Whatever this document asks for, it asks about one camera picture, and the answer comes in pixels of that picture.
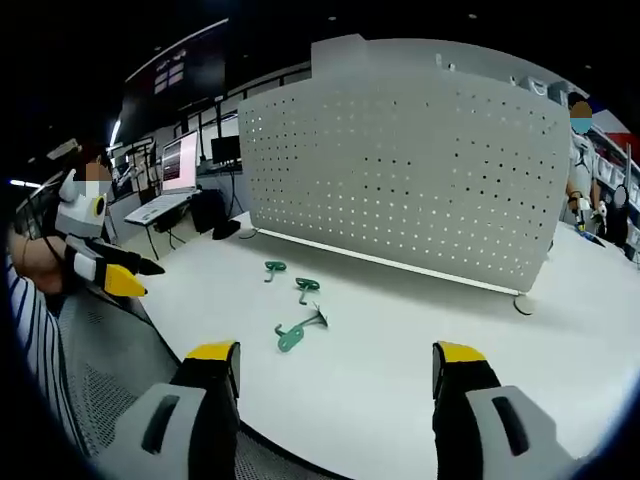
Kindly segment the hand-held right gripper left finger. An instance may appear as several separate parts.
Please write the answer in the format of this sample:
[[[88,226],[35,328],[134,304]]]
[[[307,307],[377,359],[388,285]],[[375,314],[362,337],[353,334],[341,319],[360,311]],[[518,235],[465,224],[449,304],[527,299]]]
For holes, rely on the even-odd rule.
[[[200,345],[168,383],[118,419],[97,458],[105,479],[233,479],[240,419],[241,345]]]

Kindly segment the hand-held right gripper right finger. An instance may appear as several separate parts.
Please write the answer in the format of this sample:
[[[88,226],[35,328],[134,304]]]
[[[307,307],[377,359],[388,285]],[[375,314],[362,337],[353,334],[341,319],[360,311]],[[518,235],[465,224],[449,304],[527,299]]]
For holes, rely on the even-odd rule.
[[[434,343],[432,384],[439,479],[568,479],[577,470],[551,416],[503,385],[476,349]]]

